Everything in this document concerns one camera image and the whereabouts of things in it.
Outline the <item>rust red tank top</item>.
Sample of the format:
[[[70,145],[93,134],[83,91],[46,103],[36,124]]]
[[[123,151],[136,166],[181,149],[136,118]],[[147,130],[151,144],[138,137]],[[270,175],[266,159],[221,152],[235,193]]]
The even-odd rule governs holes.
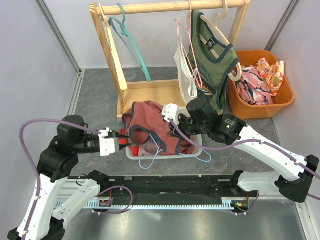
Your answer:
[[[154,101],[134,102],[122,115],[124,133],[131,138],[135,146],[152,141],[150,134],[163,150],[161,155],[172,156],[179,153],[189,155],[194,146],[175,136],[169,136],[169,123],[162,116],[163,106]]]

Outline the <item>mauve pink tank top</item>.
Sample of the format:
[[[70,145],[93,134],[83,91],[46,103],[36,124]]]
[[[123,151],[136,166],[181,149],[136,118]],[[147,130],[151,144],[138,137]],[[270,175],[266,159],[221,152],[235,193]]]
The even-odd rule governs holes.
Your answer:
[[[148,141],[145,144],[139,146],[139,157],[152,157],[159,154],[160,150],[156,143]]]

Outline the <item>beige wooden hanger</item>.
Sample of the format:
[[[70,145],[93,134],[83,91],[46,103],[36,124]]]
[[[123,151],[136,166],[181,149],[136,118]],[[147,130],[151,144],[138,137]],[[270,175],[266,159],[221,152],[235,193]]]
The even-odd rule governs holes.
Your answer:
[[[103,29],[106,35],[106,40],[107,40],[107,45],[108,45],[108,49],[110,51],[110,57],[112,60],[112,67],[116,73],[117,76],[117,82],[119,85],[120,90],[125,91],[128,89],[128,85],[127,85],[127,81],[122,69],[122,65],[120,62],[120,58],[117,52],[117,48],[115,45],[115,41],[113,38],[113,34],[112,34],[112,30],[111,30],[111,26],[109,24],[109,19],[107,17],[107,15],[105,15],[103,7],[101,6],[101,4],[99,3],[99,9],[101,12],[101,16],[102,16],[102,20],[103,20]]]

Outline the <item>light blue hanger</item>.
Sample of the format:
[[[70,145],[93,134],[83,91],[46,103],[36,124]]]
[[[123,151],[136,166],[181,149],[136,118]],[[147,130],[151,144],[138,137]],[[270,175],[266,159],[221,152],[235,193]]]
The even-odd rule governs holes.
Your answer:
[[[155,140],[155,138],[153,137],[153,135],[150,134],[149,136],[150,136],[150,138],[152,139],[152,141],[153,141],[153,143],[155,144],[155,146],[156,146],[157,149],[156,149],[155,154],[152,154],[152,155],[150,156],[150,157],[152,157],[152,161],[151,161],[151,163],[150,163],[150,165],[149,165],[148,167],[143,167],[143,166],[142,166],[142,160],[143,160],[144,156],[140,156],[140,157],[139,157],[139,159],[138,159],[138,165],[139,165],[139,167],[140,167],[141,169],[143,169],[143,170],[148,170],[148,169],[150,169],[150,168],[153,166],[155,160],[158,158],[158,155],[160,155],[160,154],[163,152],[163,150],[159,147],[159,145],[158,145],[157,141]],[[198,161],[201,161],[201,162],[203,162],[203,163],[210,163],[210,162],[212,161],[212,156],[211,156],[206,150],[203,150],[203,152],[208,155],[208,157],[209,157],[208,160],[201,159],[198,155],[195,155],[195,154],[184,154],[184,153],[179,153],[178,155],[169,155],[169,157],[171,157],[171,158],[176,158],[176,159],[181,159],[181,158],[196,158]]]

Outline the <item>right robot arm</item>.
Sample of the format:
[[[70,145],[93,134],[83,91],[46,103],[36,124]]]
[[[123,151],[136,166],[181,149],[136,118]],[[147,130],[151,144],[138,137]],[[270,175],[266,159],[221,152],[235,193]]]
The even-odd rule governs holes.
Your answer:
[[[310,188],[320,160],[314,155],[303,156],[289,151],[259,134],[244,120],[232,114],[218,114],[211,104],[196,98],[190,101],[185,116],[181,107],[167,104],[162,110],[174,136],[193,146],[208,151],[230,148],[241,150],[272,168],[268,172],[238,170],[233,174],[229,191],[235,197],[245,192],[278,191],[283,197],[296,203],[304,203],[310,196]],[[191,136],[207,135],[222,147],[211,148],[199,145]]]

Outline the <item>teal plastic hanger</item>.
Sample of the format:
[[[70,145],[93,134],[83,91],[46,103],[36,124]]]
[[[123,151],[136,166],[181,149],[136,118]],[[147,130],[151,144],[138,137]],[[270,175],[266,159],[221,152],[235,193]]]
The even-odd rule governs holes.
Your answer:
[[[120,9],[122,15],[122,21],[116,17],[110,17],[108,23],[114,32],[118,35],[121,41],[124,43],[126,48],[129,50],[131,56],[134,58],[137,66],[142,70],[145,79],[148,83],[152,81],[148,67],[143,59],[143,56],[138,48],[137,43],[135,42],[133,36],[130,34],[129,30],[126,27],[126,13],[124,7],[121,3],[117,3],[117,6]]]

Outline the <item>white plastic basket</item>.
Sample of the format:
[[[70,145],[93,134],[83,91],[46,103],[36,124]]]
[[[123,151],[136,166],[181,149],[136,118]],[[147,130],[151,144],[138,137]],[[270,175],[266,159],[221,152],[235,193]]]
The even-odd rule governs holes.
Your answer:
[[[188,113],[187,109],[185,106],[179,106],[179,113],[186,115],[187,117],[190,117],[190,114]],[[191,139],[199,144],[202,145],[202,136],[201,135],[194,135],[191,137]],[[196,158],[199,157],[202,154],[203,150],[201,148],[198,148],[197,146],[193,147],[193,152],[191,154],[179,154],[179,155],[162,155],[158,154],[157,157],[155,158],[156,160],[169,160],[169,159],[183,159],[183,158]],[[146,156],[135,156],[134,152],[130,147],[127,147],[125,149],[126,156],[131,159],[131,160],[153,160],[154,155],[148,154]]]

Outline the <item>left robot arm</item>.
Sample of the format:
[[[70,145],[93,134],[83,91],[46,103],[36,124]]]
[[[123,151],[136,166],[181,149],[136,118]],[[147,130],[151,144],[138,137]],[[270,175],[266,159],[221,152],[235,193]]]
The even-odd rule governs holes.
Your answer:
[[[57,123],[57,135],[39,157],[37,164],[24,141],[25,128],[33,123]],[[35,187],[29,207],[20,226],[8,232],[9,240],[61,240],[69,223],[94,197],[111,197],[118,186],[110,186],[109,176],[94,170],[79,189],[60,207],[55,208],[60,192],[80,154],[100,153],[105,157],[129,146],[129,137],[108,128],[92,130],[79,115],[62,120],[37,118],[22,125],[21,146],[35,173]]]

